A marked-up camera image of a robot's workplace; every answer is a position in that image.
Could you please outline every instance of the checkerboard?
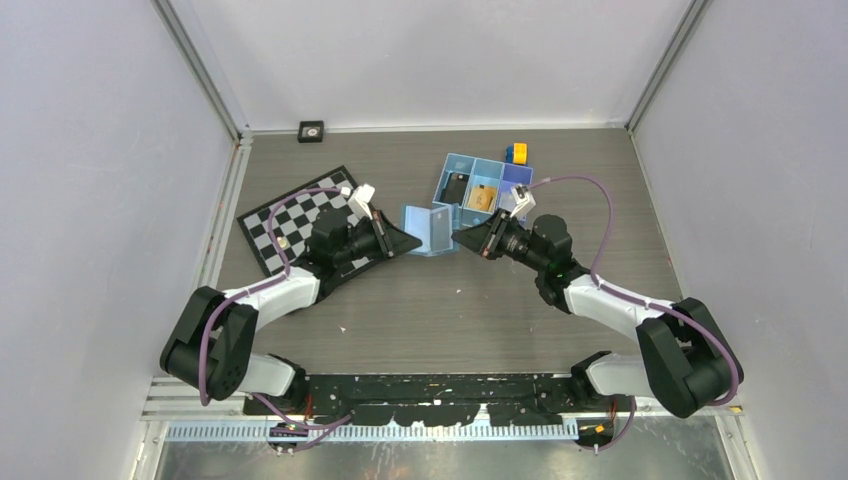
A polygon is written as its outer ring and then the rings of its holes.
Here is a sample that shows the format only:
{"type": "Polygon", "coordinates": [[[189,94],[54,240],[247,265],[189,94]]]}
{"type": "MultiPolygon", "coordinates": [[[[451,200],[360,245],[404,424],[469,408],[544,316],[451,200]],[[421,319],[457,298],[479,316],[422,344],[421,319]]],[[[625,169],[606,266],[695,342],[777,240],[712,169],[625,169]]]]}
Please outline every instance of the checkerboard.
{"type": "MultiPolygon", "coordinates": [[[[316,187],[349,187],[353,190],[357,187],[357,184],[350,172],[344,166],[341,166],[238,217],[237,221],[242,233],[250,244],[250,249],[265,276],[270,277],[283,271],[283,260],[277,255],[277,250],[271,244],[271,239],[268,236],[267,225],[271,211],[285,197],[306,188],[316,187]]],[[[300,195],[277,211],[277,215],[271,221],[274,228],[274,237],[286,239],[287,247],[284,251],[290,261],[294,261],[306,250],[306,239],[312,234],[312,222],[315,221],[321,210],[327,208],[341,209],[348,214],[347,219],[351,224],[355,224],[357,221],[350,207],[347,206],[347,199],[338,193],[300,195]]],[[[370,258],[362,258],[349,265],[342,266],[341,274],[346,277],[351,273],[359,273],[370,264],[370,258]]]]}

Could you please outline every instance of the gray table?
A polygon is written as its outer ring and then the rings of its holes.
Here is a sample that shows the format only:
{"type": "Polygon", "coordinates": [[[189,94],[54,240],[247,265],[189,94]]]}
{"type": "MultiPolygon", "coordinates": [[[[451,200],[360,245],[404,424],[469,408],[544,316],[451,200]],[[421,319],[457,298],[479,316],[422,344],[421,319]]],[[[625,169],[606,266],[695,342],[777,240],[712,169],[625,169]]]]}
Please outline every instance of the gray table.
{"type": "MultiPolygon", "coordinates": [[[[611,190],[617,223],[601,269],[608,280],[647,295],[679,298],[624,130],[331,133],[323,143],[307,145],[293,135],[258,136],[237,214],[343,164],[358,182],[377,188],[373,203],[396,222],[403,204],[429,206],[447,153],[501,159],[516,141],[528,143],[536,180],[589,173],[611,190]]],[[[533,214],[563,216],[575,256],[588,266],[607,221],[600,192],[571,181],[540,189],[536,199],[533,214]]],[[[234,227],[218,287],[261,278],[234,227]]],[[[434,258],[407,255],[272,323],[258,333],[254,350],[290,358],[315,373],[568,371],[598,350],[636,351],[612,330],[545,305],[533,278],[508,258],[489,262],[467,251],[434,258]]]]}

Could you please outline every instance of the purple cable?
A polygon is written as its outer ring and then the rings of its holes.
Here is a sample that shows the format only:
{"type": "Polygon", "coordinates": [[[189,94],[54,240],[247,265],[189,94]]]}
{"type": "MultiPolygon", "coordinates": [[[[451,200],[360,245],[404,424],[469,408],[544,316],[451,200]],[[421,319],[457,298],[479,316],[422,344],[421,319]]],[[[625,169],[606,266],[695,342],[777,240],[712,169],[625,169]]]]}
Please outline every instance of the purple cable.
{"type": "Polygon", "coordinates": [[[279,408],[277,408],[273,403],[271,403],[267,398],[265,398],[265,395],[262,395],[261,393],[254,393],[253,398],[262,402],[266,407],[268,407],[268,410],[271,410],[274,415],[282,418],[284,422],[294,425],[295,427],[302,428],[304,430],[325,430],[344,425],[345,423],[347,423],[348,420],[350,420],[350,415],[347,415],[345,417],[340,418],[339,420],[336,420],[333,423],[328,423],[327,425],[309,425],[308,423],[298,422],[287,417],[285,413],[281,412],[279,408]]]}
{"type": "MultiPolygon", "coordinates": [[[[636,397],[630,397],[630,416],[627,417],[627,423],[624,424],[624,428],[621,429],[621,431],[618,433],[618,435],[616,435],[615,437],[612,438],[612,440],[610,440],[610,443],[608,443],[608,444],[606,444],[602,447],[598,447],[598,452],[603,452],[604,450],[612,448],[613,445],[618,443],[618,441],[621,440],[621,437],[623,437],[624,434],[627,433],[628,430],[630,430],[631,425],[633,425],[633,419],[634,418],[636,418],[636,397]]],[[[595,453],[594,449],[585,450],[585,451],[595,453]]]]}
{"type": "MultiPolygon", "coordinates": [[[[607,212],[608,212],[607,228],[606,228],[606,231],[604,232],[603,239],[601,239],[601,245],[598,247],[598,253],[595,255],[594,260],[592,260],[592,266],[589,269],[589,275],[592,277],[592,282],[598,288],[609,293],[610,295],[612,295],[614,297],[617,297],[617,298],[620,298],[624,301],[633,303],[634,305],[644,306],[645,304],[642,302],[642,300],[640,300],[640,299],[638,299],[638,298],[636,298],[632,295],[628,295],[624,292],[618,291],[615,288],[610,287],[609,285],[602,284],[600,282],[600,280],[598,279],[598,267],[601,264],[601,257],[603,256],[604,251],[607,248],[607,243],[609,243],[610,234],[612,233],[612,226],[613,226],[613,223],[615,222],[615,210],[612,207],[612,195],[610,195],[609,190],[607,190],[607,187],[605,187],[604,184],[602,184],[595,177],[593,177],[591,175],[580,175],[580,174],[563,175],[563,176],[554,177],[554,178],[545,178],[541,182],[534,183],[533,185],[530,185],[530,189],[532,190],[534,188],[541,187],[542,185],[546,185],[548,183],[553,183],[553,182],[559,182],[559,181],[562,181],[562,180],[585,180],[587,182],[590,182],[601,190],[601,192],[604,194],[604,197],[607,200],[607,212]]],[[[727,394],[724,397],[711,402],[709,405],[721,406],[721,405],[726,405],[726,404],[730,403],[730,401],[733,399],[733,397],[736,396],[736,391],[739,388],[739,371],[736,367],[736,362],[733,361],[733,357],[730,356],[730,352],[727,350],[727,348],[724,345],[722,345],[722,343],[718,340],[718,338],[715,337],[715,335],[710,333],[706,328],[702,327],[700,324],[698,324],[698,322],[689,318],[688,316],[686,316],[686,315],[684,315],[680,312],[677,312],[675,310],[672,310],[672,309],[670,309],[670,308],[668,308],[664,305],[658,305],[658,304],[653,303],[653,302],[648,303],[647,307],[653,308],[653,309],[658,310],[658,311],[663,312],[663,313],[667,313],[669,315],[672,315],[673,317],[682,321],[685,325],[695,329],[695,331],[700,333],[704,338],[707,339],[707,341],[709,341],[710,343],[715,345],[716,350],[718,350],[718,352],[721,354],[722,358],[724,358],[724,361],[727,362],[727,365],[730,367],[730,388],[728,389],[727,394]]],[[[621,430],[621,433],[619,433],[615,438],[613,438],[610,441],[610,443],[604,445],[603,447],[600,447],[598,449],[598,451],[606,450],[607,448],[615,445],[618,442],[618,440],[621,439],[621,437],[623,437],[624,434],[627,433],[627,431],[630,429],[630,425],[633,423],[633,418],[635,416],[636,416],[636,397],[630,397],[630,417],[627,418],[627,423],[624,425],[624,428],[621,430]]]]}
{"type": "Polygon", "coordinates": [[[320,442],[321,440],[324,440],[324,438],[326,438],[326,437],[327,437],[327,435],[329,435],[329,434],[331,434],[331,433],[335,432],[335,431],[336,431],[336,429],[337,429],[337,428],[339,428],[339,427],[341,427],[341,425],[336,425],[336,426],[335,426],[335,427],[333,427],[333,428],[328,428],[327,430],[325,430],[325,431],[324,431],[324,433],[322,433],[321,435],[318,435],[317,437],[315,437],[315,439],[310,440],[310,441],[308,441],[308,442],[304,443],[303,445],[298,445],[298,446],[294,447],[294,448],[291,450],[291,453],[295,453],[295,452],[302,452],[302,451],[304,451],[304,450],[309,450],[310,448],[312,448],[312,447],[314,447],[315,445],[317,445],[317,444],[318,444],[318,442],[320,442]]]}
{"type": "Polygon", "coordinates": [[[277,215],[277,211],[286,203],[291,200],[309,193],[341,193],[341,190],[338,188],[307,188],[301,190],[297,193],[293,193],[288,197],[280,200],[277,203],[277,206],[271,210],[271,215],[268,217],[268,236],[271,237],[271,245],[274,246],[274,249],[277,251],[277,254],[280,255],[280,258],[283,260],[283,273],[275,275],[271,277],[268,281],[264,283],[260,283],[256,287],[254,287],[252,292],[247,290],[243,290],[241,292],[236,293],[235,295],[225,299],[218,305],[212,315],[209,316],[209,320],[206,321],[206,325],[203,327],[203,336],[200,339],[200,364],[197,369],[197,389],[200,391],[200,404],[204,407],[209,405],[209,394],[206,392],[206,359],[209,356],[209,335],[212,334],[212,327],[215,325],[215,321],[221,315],[221,312],[224,311],[228,306],[230,306],[233,302],[237,300],[241,300],[242,298],[248,296],[250,293],[261,292],[266,288],[273,287],[279,283],[282,283],[287,278],[289,278],[289,273],[291,273],[291,264],[289,263],[289,259],[286,256],[286,252],[283,251],[283,248],[280,246],[280,243],[277,241],[277,238],[274,236],[274,217],[277,215]]]}

